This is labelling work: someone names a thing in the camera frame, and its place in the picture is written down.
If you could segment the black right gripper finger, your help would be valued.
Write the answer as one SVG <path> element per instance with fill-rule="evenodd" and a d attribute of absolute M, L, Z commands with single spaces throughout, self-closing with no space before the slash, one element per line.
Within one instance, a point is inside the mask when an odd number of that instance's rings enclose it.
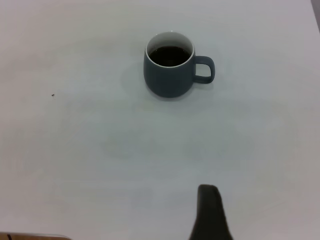
<path fill-rule="evenodd" d="M 231 240 L 223 201 L 218 188 L 201 184 L 197 189 L 196 218 L 191 240 Z"/>

